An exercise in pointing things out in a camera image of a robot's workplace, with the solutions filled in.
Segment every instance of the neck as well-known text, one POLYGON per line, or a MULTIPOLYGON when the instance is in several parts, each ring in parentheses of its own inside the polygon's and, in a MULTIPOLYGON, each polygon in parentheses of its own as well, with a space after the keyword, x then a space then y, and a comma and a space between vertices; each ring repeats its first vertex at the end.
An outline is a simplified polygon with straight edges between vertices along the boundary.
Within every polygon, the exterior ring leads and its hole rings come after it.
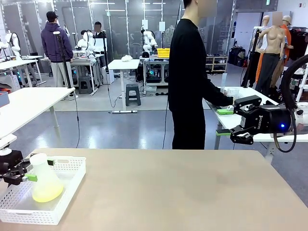
POLYGON ((198 13, 194 12, 191 7, 187 7, 185 9, 185 13, 182 18, 186 18, 191 20, 196 26, 198 26, 200 18, 198 17, 198 13))

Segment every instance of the white sneaker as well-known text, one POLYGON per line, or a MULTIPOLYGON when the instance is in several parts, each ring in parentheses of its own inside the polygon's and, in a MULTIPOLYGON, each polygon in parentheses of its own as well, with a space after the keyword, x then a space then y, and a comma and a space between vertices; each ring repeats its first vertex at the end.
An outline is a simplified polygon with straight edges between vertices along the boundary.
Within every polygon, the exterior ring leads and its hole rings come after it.
POLYGON ((68 96, 68 100, 71 101, 71 100, 75 100, 75 96, 68 96))

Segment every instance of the orange clothing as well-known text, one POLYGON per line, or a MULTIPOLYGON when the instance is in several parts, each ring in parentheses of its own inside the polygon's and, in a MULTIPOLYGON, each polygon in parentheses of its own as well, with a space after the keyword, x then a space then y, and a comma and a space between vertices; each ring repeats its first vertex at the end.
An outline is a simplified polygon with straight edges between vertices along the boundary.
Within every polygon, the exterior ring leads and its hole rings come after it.
MULTIPOLYGON (((281 26, 281 28, 284 29, 284 34, 287 36, 288 45, 291 45, 292 37, 291 37, 291 33, 290 33, 288 27, 285 24, 283 24, 281 26)), ((286 63, 288 61, 288 59, 289 59, 290 49, 289 48, 284 48, 284 53, 287 56, 287 58, 285 59, 285 63, 286 63)))
POLYGON ((256 73, 256 83, 258 83, 260 72, 261 72, 261 66, 262 66, 262 59, 263 59, 263 54, 260 55, 259 63, 258 63, 258 68, 257 68, 257 73, 256 73))

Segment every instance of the black cap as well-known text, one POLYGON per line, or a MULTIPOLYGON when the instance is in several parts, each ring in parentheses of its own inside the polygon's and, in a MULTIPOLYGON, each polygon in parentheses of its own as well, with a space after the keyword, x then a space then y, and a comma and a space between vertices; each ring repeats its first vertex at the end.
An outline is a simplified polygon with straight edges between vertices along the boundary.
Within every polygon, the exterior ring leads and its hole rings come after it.
POLYGON ((53 23, 54 20, 58 18, 58 16, 56 15, 54 11, 47 12, 46 17, 47 17, 48 22, 50 23, 53 23))

